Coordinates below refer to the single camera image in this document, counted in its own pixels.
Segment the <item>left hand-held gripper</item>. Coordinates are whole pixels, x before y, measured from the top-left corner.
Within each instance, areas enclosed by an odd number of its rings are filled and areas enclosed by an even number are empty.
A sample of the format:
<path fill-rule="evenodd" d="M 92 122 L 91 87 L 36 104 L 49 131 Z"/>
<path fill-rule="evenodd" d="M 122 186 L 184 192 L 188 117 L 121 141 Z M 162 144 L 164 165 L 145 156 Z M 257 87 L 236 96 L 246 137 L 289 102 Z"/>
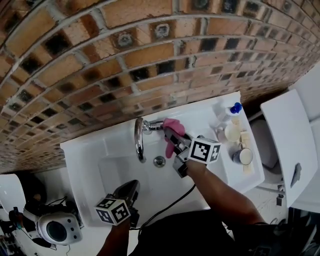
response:
<path fill-rule="evenodd" d="M 135 229 L 140 215 L 134 207 L 138 199 L 140 182 L 133 179 L 107 194 L 94 207 L 98 217 L 104 223 L 118 226 L 125 220 L 130 220 L 130 228 Z"/>

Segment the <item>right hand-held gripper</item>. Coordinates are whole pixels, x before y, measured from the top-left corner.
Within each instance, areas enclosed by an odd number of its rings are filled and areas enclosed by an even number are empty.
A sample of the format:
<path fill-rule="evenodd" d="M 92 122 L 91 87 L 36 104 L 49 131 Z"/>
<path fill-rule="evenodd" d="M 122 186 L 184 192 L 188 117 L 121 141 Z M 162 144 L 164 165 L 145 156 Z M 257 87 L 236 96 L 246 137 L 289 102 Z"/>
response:
<path fill-rule="evenodd" d="M 167 142 L 165 154 L 176 154 L 173 168 L 181 178 L 187 176 L 187 161 L 192 160 L 205 165 L 215 163 L 222 147 L 220 142 L 203 136 L 192 138 L 187 133 L 179 135 L 170 127 L 164 129 L 164 139 Z"/>

